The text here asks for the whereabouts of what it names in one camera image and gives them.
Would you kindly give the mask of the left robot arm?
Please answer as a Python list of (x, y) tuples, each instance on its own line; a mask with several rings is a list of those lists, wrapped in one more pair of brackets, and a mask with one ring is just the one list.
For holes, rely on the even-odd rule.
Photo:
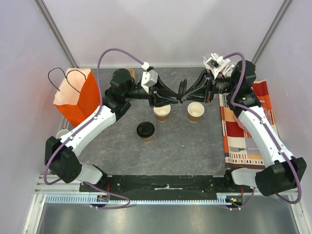
[(114, 71), (110, 88), (105, 91), (100, 105), (73, 130), (62, 137), (50, 137), (45, 146), (45, 171), (58, 180), (89, 182), (97, 192), (105, 190), (104, 172), (96, 166), (85, 165), (78, 159), (83, 149), (104, 129), (117, 122), (129, 110), (130, 99), (146, 99), (152, 107), (178, 103), (178, 94), (167, 87), (158, 73), (149, 67), (139, 82), (130, 69)]

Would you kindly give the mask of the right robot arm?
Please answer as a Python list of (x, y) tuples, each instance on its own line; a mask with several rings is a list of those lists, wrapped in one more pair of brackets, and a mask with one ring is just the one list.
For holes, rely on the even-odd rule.
[(239, 61), (230, 76), (223, 72), (225, 62), (212, 59), (196, 82), (187, 88), (187, 80), (179, 85), (177, 99), (209, 103), (215, 94), (226, 94), (227, 105), (234, 116), (251, 134), (260, 151), (263, 170), (241, 167), (227, 170), (223, 186), (229, 192), (241, 185), (257, 188), (264, 196), (279, 195), (291, 189), (302, 193), (301, 179), (307, 164), (304, 158), (296, 158), (279, 139), (265, 115), (264, 108), (255, 94), (255, 65), (247, 60)]

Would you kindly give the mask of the brown paper cup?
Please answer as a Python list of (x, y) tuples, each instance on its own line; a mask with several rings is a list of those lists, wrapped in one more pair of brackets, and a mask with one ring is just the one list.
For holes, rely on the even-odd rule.
[(190, 122), (198, 122), (204, 114), (204, 106), (199, 102), (192, 102), (187, 107)]
[(169, 117), (169, 113), (171, 111), (171, 106), (165, 105), (162, 107), (154, 107), (153, 111), (154, 111), (154, 114), (156, 115), (156, 118), (158, 121), (165, 122)]
[(154, 138), (154, 135), (151, 134), (151, 135), (148, 135), (148, 136), (140, 136), (140, 138), (145, 142), (145, 143), (148, 143), (148, 142), (151, 142)]

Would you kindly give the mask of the black cup lid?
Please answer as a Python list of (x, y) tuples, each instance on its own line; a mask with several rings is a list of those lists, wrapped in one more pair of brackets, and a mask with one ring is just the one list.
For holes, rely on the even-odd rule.
[(187, 79), (184, 79), (183, 81), (180, 82), (179, 84), (179, 89), (178, 89), (178, 94), (177, 94), (177, 100), (181, 101), (182, 97), (186, 93), (186, 88), (187, 88)]
[(151, 122), (142, 122), (136, 128), (137, 135), (140, 136), (148, 136), (155, 133), (155, 127)]

